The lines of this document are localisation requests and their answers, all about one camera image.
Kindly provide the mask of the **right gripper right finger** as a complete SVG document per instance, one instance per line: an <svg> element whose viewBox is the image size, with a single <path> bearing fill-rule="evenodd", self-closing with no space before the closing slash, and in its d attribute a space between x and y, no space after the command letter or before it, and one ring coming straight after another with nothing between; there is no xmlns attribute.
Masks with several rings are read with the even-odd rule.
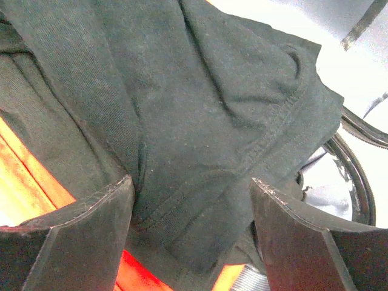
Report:
<svg viewBox="0 0 388 291"><path fill-rule="evenodd" d="M387 290L387 229L347 221L252 179L271 290Z"/></svg>

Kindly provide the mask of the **red item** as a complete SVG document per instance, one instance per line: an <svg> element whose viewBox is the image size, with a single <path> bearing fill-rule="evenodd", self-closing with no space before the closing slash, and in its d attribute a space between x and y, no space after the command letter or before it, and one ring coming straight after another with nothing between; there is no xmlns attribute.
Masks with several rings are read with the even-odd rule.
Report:
<svg viewBox="0 0 388 291"><path fill-rule="evenodd" d="M23 222L74 203L59 182L29 152L4 122L1 123L2 226ZM125 248L113 290L168 290L169 287L142 266Z"/></svg>

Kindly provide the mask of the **yellow Pikachu hard suitcase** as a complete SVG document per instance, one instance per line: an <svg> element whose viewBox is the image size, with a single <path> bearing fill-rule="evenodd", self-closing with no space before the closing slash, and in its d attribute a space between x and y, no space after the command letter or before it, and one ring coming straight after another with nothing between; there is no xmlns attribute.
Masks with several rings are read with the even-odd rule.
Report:
<svg viewBox="0 0 388 291"><path fill-rule="evenodd" d="M387 2L216 1L222 11L264 22L322 46L321 78L345 98L337 133L299 174L304 202L387 229ZM227 266L216 290L271 290L265 265Z"/></svg>

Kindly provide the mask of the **black garment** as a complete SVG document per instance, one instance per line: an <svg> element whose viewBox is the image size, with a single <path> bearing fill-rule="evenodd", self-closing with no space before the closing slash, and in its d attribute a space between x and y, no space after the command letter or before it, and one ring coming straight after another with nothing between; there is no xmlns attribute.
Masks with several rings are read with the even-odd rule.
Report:
<svg viewBox="0 0 388 291"><path fill-rule="evenodd" d="M130 175L129 252L210 290L250 179L282 187L339 127L319 50L205 1L2 1L1 116L75 198Z"/></svg>

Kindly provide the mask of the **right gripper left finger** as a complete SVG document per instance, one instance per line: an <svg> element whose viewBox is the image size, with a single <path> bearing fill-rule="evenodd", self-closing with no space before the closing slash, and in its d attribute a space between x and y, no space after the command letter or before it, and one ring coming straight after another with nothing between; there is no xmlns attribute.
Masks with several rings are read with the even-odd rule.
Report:
<svg viewBox="0 0 388 291"><path fill-rule="evenodd" d="M129 175L54 212L1 227L1 290L113 290L132 215Z"/></svg>

